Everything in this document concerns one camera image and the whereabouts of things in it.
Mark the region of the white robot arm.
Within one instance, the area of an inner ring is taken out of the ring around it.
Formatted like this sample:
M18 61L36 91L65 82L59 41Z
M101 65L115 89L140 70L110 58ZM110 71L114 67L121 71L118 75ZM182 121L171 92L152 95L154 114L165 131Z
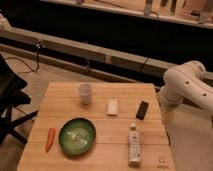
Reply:
M164 72L164 85L157 93L164 125L172 120L173 110L184 98L213 117L213 87L202 81L205 73L205 66L199 61L173 66Z

